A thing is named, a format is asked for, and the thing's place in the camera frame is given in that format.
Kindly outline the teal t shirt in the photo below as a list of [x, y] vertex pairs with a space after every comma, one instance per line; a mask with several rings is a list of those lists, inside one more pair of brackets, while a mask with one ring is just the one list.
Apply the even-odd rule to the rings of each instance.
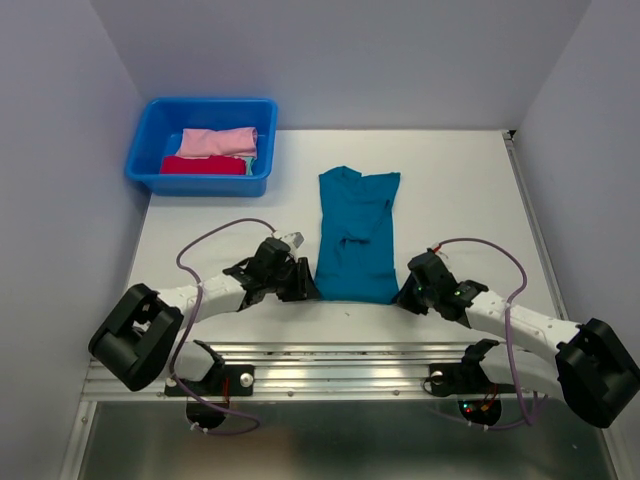
[[398, 172], [347, 166], [319, 175], [321, 240], [315, 283], [323, 299], [388, 305], [398, 293], [393, 207]]

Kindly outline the blue plastic bin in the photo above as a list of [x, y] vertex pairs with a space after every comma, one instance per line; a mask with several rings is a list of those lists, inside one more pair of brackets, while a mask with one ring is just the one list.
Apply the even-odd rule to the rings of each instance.
[[143, 111], [125, 173], [156, 195], [260, 197], [277, 116], [276, 103], [264, 98], [155, 99]]

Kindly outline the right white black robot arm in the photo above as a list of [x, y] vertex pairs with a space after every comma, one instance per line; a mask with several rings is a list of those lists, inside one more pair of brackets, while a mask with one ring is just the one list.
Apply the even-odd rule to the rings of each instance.
[[563, 401], [607, 428], [639, 392], [639, 367], [614, 330], [516, 306], [486, 285], [458, 281], [433, 250], [414, 257], [395, 304], [485, 333], [456, 363], [431, 363], [424, 390], [436, 397], [528, 390]]

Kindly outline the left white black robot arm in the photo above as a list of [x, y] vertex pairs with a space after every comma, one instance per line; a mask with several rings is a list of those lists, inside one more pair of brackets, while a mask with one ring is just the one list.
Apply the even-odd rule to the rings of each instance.
[[299, 232], [276, 234], [253, 256], [207, 280], [164, 290], [130, 287], [92, 336], [89, 353], [131, 391], [173, 371], [199, 393], [215, 392], [224, 360], [204, 342], [178, 334], [213, 316], [246, 310], [269, 294], [282, 302], [318, 299], [308, 259], [297, 254], [303, 242]]

